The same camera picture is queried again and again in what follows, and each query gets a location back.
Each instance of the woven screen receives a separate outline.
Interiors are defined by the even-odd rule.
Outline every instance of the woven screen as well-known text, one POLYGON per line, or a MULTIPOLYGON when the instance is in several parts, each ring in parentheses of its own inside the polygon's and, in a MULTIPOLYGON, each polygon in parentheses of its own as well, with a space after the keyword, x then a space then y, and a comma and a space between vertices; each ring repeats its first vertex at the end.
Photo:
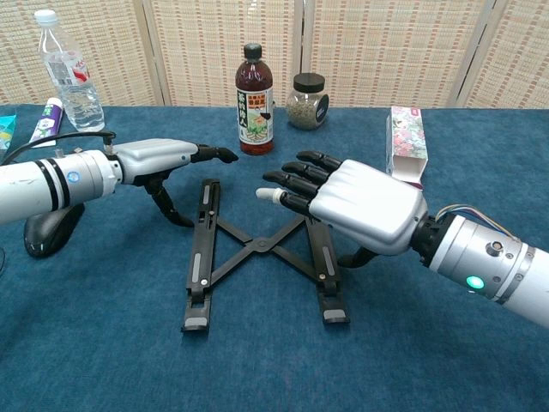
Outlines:
POLYGON ((468 107, 549 107, 549 2, 510 0, 468 107))
POLYGON ((56 95, 38 54, 38 9, 54 9, 79 43, 102 104, 156 104, 130 0, 2 1, 0 103, 45 104, 56 95))
POLYGON ((153 13, 173 105, 235 106, 234 77, 250 42, 262 45, 274 100, 283 103, 292 87, 293 2, 158 0, 153 13))
POLYGON ((317 0, 311 70, 337 106, 444 106, 482 5, 317 0))

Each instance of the robot finger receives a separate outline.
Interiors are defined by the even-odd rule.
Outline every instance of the robot finger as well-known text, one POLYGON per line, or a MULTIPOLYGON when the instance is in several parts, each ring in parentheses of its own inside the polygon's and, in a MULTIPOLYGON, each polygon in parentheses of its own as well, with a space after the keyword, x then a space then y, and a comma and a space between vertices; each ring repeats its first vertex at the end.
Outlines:
POLYGON ((310 180, 312 183, 322 185, 329 178, 329 173, 320 167, 309 166, 300 161, 291 161, 282 167, 284 172, 295 173, 302 178, 310 180))
POLYGON ((327 154, 317 152, 316 150, 306 150, 298 153, 298 159, 309 161, 315 166, 319 166, 326 172, 335 172, 341 165, 341 161, 327 154))
POLYGON ((310 216, 309 203, 311 200, 307 197, 293 195, 287 191, 283 191, 280 188, 271 189, 268 187, 261 187, 257 189, 256 196, 259 199, 270 200, 273 203, 281 204, 301 215, 310 216))
POLYGON ((287 187, 291 191, 295 191, 300 195, 304 195, 310 199, 317 195, 318 185, 311 183, 308 180, 302 178, 296 178, 291 174, 275 171, 275 172, 266 172, 263 175, 263 178, 268 182, 275 182, 279 185, 287 187))

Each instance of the robotic arm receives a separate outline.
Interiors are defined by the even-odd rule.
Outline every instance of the robotic arm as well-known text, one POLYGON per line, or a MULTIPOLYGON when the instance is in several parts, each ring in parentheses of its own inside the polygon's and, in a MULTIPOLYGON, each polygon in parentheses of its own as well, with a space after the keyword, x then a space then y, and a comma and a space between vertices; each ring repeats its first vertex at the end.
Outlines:
POLYGON ((0 166, 0 225, 68 208, 110 195, 117 184, 144 186, 172 223, 192 227, 173 207, 162 182, 189 163, 238 157, 228 148, 210 148, 172 139, 148 139, 57 158, 0 166))
POLYGON ((359 267, 376 255, 412 247, 429 269, 549 328, 549 254, 460 215, 428 215, 422 192, 357 161, 300 152, 284 172, 268 172, 282 189, 258 189, 257 197, 312 216, 361 247, 339 260, 359 267))

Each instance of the white fingertip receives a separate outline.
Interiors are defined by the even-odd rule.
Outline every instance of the white fingertip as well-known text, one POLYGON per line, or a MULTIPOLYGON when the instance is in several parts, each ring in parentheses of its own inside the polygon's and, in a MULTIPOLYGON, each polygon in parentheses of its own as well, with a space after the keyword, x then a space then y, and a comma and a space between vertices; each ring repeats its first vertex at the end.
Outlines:
POLYGON ((285 192, 281 188, 271 189, 260 187, 256 190, 256 196, 258 199, 270 200, 273 203, 281 204, 281 196, 285 192))

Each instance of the pink box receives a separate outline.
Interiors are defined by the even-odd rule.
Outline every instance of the pink box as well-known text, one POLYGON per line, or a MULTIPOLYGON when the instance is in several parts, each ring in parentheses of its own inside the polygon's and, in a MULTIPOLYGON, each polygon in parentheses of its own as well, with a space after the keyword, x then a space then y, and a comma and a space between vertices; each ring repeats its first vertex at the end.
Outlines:
POLYGON ((421 110, 391 107, 387 117, 387 174, 423 189, 421 175, 427 161, 421 110))

